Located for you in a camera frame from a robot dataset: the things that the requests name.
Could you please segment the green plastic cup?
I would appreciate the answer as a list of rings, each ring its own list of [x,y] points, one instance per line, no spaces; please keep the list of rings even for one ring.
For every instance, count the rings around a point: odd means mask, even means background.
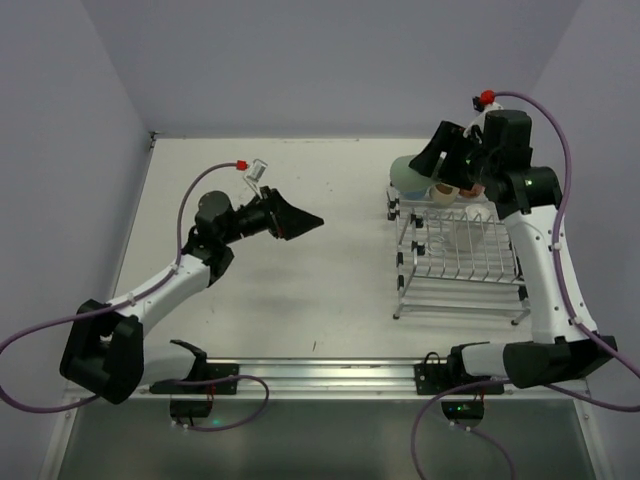
[[[413,194],[428,190],[436,181],[421,175],[410,167],[412,155],[396,158],[390,166],[390,183],[402,194]]]

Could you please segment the white ceramic mug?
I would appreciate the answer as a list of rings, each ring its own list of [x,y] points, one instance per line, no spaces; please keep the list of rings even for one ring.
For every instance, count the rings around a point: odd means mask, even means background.
[[[484,244],[487,236],[489,235],[489,229],[493,225],[494,215],[493,212],[479,204],[468,206],[466,209],[467,217],[467,240],[469,241],[469,248],[475,250],[481,244]]]

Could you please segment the blue plastic cup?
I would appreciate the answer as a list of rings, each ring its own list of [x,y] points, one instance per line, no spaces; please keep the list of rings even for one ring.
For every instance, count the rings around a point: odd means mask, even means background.
[[[410,201],[419,201],[423,199],[429,192],[429,188],[416,190],[416,191],[400,191],[399,194]]]

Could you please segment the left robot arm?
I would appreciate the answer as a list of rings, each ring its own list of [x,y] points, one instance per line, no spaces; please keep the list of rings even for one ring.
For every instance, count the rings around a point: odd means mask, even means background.
[[[210,379],[205,351],[182,340],[148,349],[146,336],[226,273],[234,259],[232,243],[261,232],[289,241],[323,224],[322,218],[292,206],[270,187],[261,188],[239,208],[224,192],[204,194],[174,263],[126,295],[107,303],[88,300],[79,307],[60,374],[112,404],[122,403],[141,385],[175,388]]]

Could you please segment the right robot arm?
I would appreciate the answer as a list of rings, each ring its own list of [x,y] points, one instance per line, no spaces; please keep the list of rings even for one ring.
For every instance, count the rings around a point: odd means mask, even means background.
[[[436,377],[445,386],[491,378],[517,388],[581,380],[617,349],[602,336],[582,302],[563,230],[555,171],[533,165],[532,120],[520,110],[485,110],[470,129],[443,121],[409,166],[452,187],[484,186],[510,236],[530,304],[531,338],[524,342],[452,347]]]

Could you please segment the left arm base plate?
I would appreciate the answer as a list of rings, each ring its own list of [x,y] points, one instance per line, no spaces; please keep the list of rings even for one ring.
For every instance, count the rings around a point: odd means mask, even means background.
[[[185,381],[219,380],[239,374],[240,366],[237,363],[208,363],[204,362],[192,368]],[[168,395],[235,395],[237,380],[220,382],[215,385],[205,386],[180,386],[170,384],[167,381],[158,382],[150,386],[151,394]]]

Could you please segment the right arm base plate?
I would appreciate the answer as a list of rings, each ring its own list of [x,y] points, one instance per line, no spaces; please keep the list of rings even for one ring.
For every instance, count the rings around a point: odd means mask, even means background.
[[[492,381],[489,376],[469,375],[455,355],[440,356],[434,351],[416,363],[413,369],[418,395],[436,395],[454,387]]]

